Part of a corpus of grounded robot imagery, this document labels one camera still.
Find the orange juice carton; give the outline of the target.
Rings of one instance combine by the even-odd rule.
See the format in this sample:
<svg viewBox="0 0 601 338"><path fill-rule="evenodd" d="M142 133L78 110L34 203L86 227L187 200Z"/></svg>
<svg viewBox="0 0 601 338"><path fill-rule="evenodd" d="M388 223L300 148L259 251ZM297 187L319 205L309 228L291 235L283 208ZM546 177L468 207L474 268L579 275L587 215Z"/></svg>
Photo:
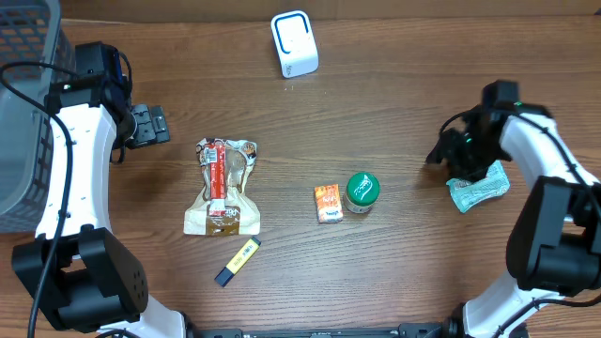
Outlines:
<svg viewBox="0 0 601 338"><path fill-rule="evenodd" d="M315 187L314 196L319 223L339 223L343 220L344 214L338 184Z"/></svg>

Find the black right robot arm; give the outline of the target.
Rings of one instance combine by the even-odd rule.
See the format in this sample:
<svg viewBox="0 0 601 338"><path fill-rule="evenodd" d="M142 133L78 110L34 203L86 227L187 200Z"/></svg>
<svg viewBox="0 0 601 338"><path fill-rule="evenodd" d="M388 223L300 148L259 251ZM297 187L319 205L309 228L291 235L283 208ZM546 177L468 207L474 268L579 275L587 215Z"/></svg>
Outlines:
<svg viewBox="0 0 601 338"><path fill-rule="evenodd" d="M426 163L475 183L495 161L512 161L530 194L507 241L506 271L457 306L437 336L525 337L527 319L547 305L599 304L574 297L600 288L600 181L563 142L549 110L522 102L516 82L498 80L457 118L465 129L445 121Z"/></svg>

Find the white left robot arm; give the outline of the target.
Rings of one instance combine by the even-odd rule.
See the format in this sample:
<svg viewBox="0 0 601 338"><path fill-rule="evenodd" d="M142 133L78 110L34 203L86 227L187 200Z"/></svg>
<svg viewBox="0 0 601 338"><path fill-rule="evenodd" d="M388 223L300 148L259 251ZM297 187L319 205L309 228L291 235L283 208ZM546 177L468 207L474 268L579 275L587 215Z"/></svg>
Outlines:
<svg viewBox="0 0 601 338"><path fill-rule="evenodd" d="M108 210L113 151L167 142L163 109L132 103L131 65L117 48L80 44L75 59L40 105L54 137L49 192L34 240L13 250L13 270L32 296L32 314L56 330L190 337L187 317L151 296Z"/></svg>

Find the yellow highlighter marker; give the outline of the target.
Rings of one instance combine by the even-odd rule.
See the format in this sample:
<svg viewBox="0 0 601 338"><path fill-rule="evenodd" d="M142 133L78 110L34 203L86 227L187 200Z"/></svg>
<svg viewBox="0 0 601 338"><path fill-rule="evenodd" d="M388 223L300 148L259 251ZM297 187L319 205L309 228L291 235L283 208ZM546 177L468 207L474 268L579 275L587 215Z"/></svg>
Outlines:
<svg viewBox="0 0 601 338"><path fill-rule="evenodd" d="M251 237L240 248L240 250L230 259L223 269L215 277L215 282L225 287L248 260L258 251L261 241L257 237Z"/></svg>

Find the green lid jar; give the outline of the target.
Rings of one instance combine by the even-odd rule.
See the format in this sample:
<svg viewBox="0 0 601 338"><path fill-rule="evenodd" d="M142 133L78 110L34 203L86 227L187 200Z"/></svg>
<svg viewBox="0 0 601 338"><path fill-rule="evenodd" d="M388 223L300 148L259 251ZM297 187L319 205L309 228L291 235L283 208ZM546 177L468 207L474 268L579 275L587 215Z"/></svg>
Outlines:
<svg viewBox="0 0 601 338"><path fill-rule="evenodd" d="M367 213L376 203L379 194L378 179L371 173L359 172L347 182L344 204L353 213Z"/></svg>

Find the brown snack pouch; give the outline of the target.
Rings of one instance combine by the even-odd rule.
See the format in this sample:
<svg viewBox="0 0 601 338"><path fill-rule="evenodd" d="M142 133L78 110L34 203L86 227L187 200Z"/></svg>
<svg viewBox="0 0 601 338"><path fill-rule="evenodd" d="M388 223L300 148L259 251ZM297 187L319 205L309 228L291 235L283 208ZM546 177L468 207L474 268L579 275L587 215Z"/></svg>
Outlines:
<svg viewBox="0 0 601 338"><path fill-rule="evenodd" d="M253 236L261 215L245 192L257 159L257 143L204 138L196 144L204 187L184 214L187 235Z"/></svg>

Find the teal tissue packet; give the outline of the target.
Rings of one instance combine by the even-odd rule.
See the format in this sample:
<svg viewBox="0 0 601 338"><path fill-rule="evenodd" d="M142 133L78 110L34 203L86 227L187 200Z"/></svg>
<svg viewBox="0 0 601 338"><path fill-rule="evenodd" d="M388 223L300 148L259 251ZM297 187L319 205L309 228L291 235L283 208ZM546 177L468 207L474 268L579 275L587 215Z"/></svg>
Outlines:
<svg viewBox="0 0 601 338"><path fill-rule="evenodd" d="M446 185L455 206L461 213L466 213L485 200L503 196L511 187L500 161L495 161L481 180L469 182L452 178L446 182Z"/></svg>

